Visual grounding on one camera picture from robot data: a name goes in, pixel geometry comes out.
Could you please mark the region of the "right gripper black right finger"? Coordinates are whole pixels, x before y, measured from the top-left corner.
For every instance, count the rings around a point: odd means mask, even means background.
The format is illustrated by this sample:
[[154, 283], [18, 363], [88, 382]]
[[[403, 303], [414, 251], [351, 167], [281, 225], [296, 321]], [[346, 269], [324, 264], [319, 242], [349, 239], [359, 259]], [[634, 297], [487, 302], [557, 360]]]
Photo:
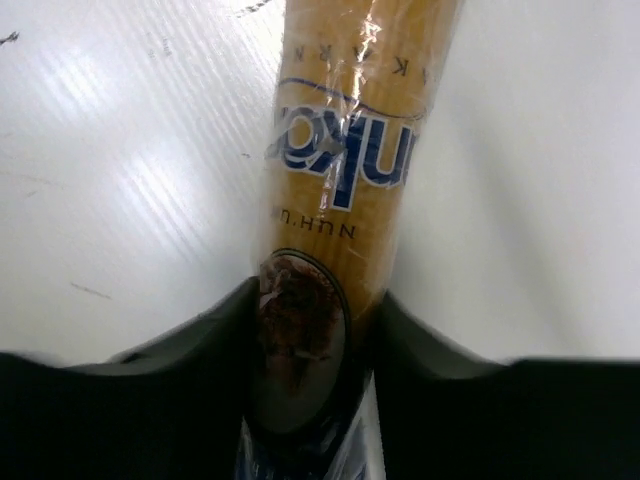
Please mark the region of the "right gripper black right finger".
[[639, 365], [485, 360], [391, 296], [376, 319], [375, 383], [390, 479], [635, 479]]

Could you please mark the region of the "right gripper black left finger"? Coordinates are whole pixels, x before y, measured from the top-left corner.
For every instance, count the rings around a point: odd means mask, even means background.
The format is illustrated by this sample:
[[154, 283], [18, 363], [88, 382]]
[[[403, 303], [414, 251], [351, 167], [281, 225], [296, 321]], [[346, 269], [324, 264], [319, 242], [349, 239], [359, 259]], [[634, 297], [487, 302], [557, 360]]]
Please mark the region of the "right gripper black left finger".
[[5, 479], [230, 479], [258, 285], [99, 364], [1, 356]]

